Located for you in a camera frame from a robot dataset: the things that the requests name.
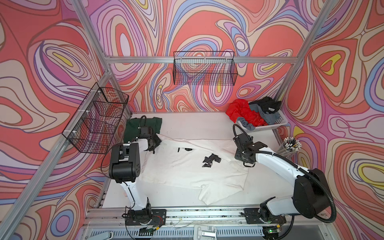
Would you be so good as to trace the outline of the white printed t-shirt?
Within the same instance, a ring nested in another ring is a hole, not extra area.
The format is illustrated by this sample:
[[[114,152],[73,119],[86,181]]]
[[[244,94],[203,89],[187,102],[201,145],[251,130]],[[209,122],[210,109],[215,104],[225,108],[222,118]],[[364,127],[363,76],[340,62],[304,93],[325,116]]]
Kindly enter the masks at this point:
[[[159,136],[162,143],[142,161],[140,180],[169,187],[199,189],[206,205],[244,189],[248,169],[235,159],[232,140],[188,140]]]

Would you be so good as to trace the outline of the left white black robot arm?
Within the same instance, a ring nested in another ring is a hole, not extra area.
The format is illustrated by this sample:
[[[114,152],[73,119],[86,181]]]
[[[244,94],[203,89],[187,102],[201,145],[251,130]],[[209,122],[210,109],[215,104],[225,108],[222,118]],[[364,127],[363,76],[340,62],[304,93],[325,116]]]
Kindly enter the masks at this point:
[[[111,150],[109,178],[125,191],[129,203],[123,218],[126,225],[153,226],[159,228],[164,223],[164,214],[152,211],[149,198],[138,189],[137,179],[141,173],[141,154],[155,152],[161,140],[152,127],[139,127],[139,136],[125,143],[116,144]]]

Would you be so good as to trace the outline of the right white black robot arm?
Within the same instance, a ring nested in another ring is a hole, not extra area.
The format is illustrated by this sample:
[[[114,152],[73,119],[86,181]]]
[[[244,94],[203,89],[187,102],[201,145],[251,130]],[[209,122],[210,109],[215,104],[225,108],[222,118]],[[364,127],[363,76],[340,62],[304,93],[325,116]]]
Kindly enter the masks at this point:
[[[336,220],[337,210],[325,174],[319,169],[309,170],[272,151],[262,142],[253,142],[246,133],[233,138],[237,147],[235,158],[245,167],[261,164],[289,183],[293,190],[285,197],[271,197],[260,204],[256,216],[271,222],[280,215],[301,215],[323,223]]]

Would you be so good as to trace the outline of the grey t-shirt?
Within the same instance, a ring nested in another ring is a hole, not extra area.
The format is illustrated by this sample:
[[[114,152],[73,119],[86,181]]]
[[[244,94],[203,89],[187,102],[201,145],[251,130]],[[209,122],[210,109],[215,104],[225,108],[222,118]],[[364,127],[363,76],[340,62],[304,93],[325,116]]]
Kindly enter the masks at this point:
[[[279,118],[279,115],[276,113],[274,114],[266,114],[262,111],[261,107],[257,104],[251,104],[250,109],[256,113],[258,113],[261,118],[267,123],[267,125],[272,125],[275,123],[276,119]],[[248,130],[252,130],[255,128],[255,126],[249,124],[244,118],[240,117],[237,118],[237,121],[240,121],[242,125],[247,128]]]

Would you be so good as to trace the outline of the red t-shirt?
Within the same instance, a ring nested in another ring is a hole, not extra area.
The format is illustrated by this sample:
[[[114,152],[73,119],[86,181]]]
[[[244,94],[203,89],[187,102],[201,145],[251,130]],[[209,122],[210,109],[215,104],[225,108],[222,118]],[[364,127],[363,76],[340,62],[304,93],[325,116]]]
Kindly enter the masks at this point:
[[[234,123],[240,121],[244,128],[252,130],[255,127],[267,126],[261,115],[250,109],[249,103],[243,99],[234,100],[229,104],[226,115]]]

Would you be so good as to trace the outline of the cup of pens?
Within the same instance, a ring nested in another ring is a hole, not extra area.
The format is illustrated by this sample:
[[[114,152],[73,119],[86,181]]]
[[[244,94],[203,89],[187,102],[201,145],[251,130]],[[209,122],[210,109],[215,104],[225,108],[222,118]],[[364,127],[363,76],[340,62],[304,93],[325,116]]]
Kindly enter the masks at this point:
[[[302,143],[294,137],[286,137],[281,143],[279,149],[276,151],[277,154],[283,157],[291,157],[302,148]]]

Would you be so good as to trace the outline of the white plastic laundry basket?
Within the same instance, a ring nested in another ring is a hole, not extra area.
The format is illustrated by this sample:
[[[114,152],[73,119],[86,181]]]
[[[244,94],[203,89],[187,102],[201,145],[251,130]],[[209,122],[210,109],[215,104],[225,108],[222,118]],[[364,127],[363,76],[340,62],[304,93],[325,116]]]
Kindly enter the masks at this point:
[[[274,129],[277,129],[281,126],[285,126],[288,124],[288,120],[286,118],[286,116],[284,115],[283,111],[282,110],[279,110],[277,112],[277,114],[279,115],[279,118],[276,119],[275,123],[272,124],[272,125],[267,125],[267,126],[258,126],[258,127],[255,127],[254,129],[252,130],[248,130],[247,128],[245,128],[242,123],[240,121],[237,121],[237,124],[243,129],[245,130],[245,132],[247,133],[253,133],[253,132],[260,132],[260,131],[267,131],[267,130],[274,130]]]

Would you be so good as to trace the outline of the black t-shirt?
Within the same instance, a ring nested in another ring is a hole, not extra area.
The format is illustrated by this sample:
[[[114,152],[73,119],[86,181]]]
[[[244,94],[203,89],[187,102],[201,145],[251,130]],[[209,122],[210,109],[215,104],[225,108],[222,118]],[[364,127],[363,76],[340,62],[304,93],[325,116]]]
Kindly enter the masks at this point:
[[[266,114],[274,114],[280,110],[282,102],[275,101],[271,97],[264,97],[261,100],[258,100],[257,105],[259,105],[262,111]]]

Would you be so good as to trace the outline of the white box on rail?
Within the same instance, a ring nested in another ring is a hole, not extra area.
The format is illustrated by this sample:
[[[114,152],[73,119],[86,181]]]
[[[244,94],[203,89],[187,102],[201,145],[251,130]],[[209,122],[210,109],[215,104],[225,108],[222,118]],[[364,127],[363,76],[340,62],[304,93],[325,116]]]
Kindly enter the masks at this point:
[[[193,240],[216,240],[217,228],[214,226],[194,226]]]

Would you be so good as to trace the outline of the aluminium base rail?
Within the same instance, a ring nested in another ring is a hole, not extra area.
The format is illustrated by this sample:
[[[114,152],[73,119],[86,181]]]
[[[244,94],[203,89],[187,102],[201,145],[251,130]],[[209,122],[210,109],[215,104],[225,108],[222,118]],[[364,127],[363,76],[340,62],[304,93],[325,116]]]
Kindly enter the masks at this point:
[[[193,240],[194,226],[214,226],[217,240],[338,240],[332,225],[302,216],[279,216],[264,223],[258,206],[160,207],[165,223],[159,228],[126,225],[125,208],[89,211],[78,240]]]

